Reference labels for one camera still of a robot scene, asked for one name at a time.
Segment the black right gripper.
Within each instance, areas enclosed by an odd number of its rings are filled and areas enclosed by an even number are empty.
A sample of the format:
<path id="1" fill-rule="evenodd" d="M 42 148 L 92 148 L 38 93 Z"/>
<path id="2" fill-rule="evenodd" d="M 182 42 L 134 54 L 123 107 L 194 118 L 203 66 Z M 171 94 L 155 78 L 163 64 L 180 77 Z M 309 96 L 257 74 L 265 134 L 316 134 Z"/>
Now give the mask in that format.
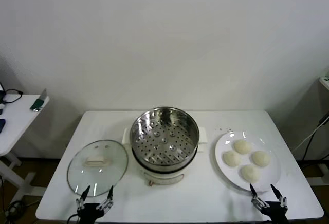
<path id="1" fill-rule="evenodd" d="M 260 212 L 263 215 L 268 216 L 272 223 L 288 224 L 288 220 L 285 216 L 287 212 L 287 198 L 283 197 L 280 191 L 273 184 L 271 184 L 270 186 L 279 202 L 274 202 L 274 201 L 264 202 L 258 197 L 252 184 L 250 183 L 249 185 L 252 195 L 251 202 L 254 205 L 254 207 L 260 210 Z"/>

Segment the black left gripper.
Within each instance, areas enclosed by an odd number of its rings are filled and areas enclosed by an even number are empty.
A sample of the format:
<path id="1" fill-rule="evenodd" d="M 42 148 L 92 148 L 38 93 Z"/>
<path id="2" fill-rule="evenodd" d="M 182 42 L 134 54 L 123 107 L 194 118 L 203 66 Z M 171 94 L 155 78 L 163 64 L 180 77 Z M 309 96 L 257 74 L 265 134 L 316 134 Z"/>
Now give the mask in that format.
<path id="1" fill-rule="evenodd" d="M 77 214 L 80 218 L 79 224 L 94 224 L 98 218 L 103 217 L 113 206 L 113 188 L 111 186 L 107 198 L 100 204 L 84 204 L 90 189 L 90 185 L 83 191 L 79 199 L 76 199 Z"/>

